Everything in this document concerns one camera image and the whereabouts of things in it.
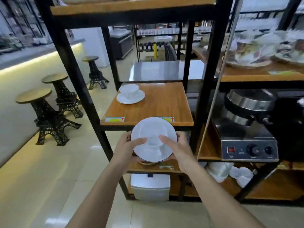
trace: illuminated counter front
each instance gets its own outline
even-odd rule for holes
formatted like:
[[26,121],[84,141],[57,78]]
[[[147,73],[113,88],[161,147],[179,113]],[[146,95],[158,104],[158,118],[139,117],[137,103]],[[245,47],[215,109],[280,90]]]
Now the illuminated counter front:
[[[82,42],[84,40],[71,42],[71,47],[88,83],[90,69],[88,63],[82,61],[86,55]],[[46,100],[58,109],[54,86],[41,82],[43,77],[53,73],[66,73],[53,44],[0,55],[0,166],[38,131],[32,106],[15,103],[18,94],[32,88],[49,87],[53,93]],[[64,83],[70,91],[75,91],[70,79]],[[56,143],[46,140],[44,146],[49,145],[55,146]]]

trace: hand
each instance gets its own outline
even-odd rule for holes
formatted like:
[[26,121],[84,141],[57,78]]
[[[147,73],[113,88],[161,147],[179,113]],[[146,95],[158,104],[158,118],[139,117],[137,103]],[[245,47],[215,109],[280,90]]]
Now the hand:
[[173,154],[177,159],[180,170],[187,174],[187,169],[193,164],[193,161],[196,162],[196,159],[189,146],[186,133],[177,131],[176,134],[177,142],[172,141],[164,135],[159,135],[158,137],[162,143],[166,144],[173,150]]
[[147,138],[137,138],[131,141],[131,131],[122,134],[121,138],[116,144],[116,148],[110,163],[114,163],[119,166],[122,170],[122,174],[128,171],[128,165],[132,162],[141,161],[137,156],[132,156],[133,149],[138,146],[145,144]]

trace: person's left hand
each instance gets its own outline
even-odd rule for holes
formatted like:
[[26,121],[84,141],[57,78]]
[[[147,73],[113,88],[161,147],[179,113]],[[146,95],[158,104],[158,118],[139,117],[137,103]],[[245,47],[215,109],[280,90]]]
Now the person's left hand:
[[128,165],[131,161],[142,161],[139,157],[132,156],[132,153],[136,146],[145,144],[146,141],[147,138],[137,138],[131,141],[131,131],[122,134],[116,145],[111,163],[119,166],[119,168],[122,170],[122,174],[125,174],[128,171]]

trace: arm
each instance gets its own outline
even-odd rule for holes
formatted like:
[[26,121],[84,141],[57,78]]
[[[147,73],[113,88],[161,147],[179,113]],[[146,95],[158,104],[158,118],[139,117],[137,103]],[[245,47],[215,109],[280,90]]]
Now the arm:
[[66,228],[100,228],[107,225],[117,184],[121,176],[127,172],[129,161],[133,159],[133,149],[146,142],[146,138],[130,141],[130,135],[131,132],[127,132],[121,136],[110,163],[101,173]]
[[186,134],[177,131],[178,142],[160,135],[161,141],[170,146],[178,165],[192,180],[204,206],[218,228],[265,227],[245,207],[226,192],[194,158]]

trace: forearm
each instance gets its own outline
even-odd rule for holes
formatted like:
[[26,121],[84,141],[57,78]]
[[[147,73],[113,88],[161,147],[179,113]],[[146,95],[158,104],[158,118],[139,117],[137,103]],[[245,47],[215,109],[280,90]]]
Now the forearm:
[[222,188],[196,161],[188,166],[187,175],[192,180],[216,227],[264,227],[260,221]]
[[105,227],[122,171],[109,163],[66,228]]

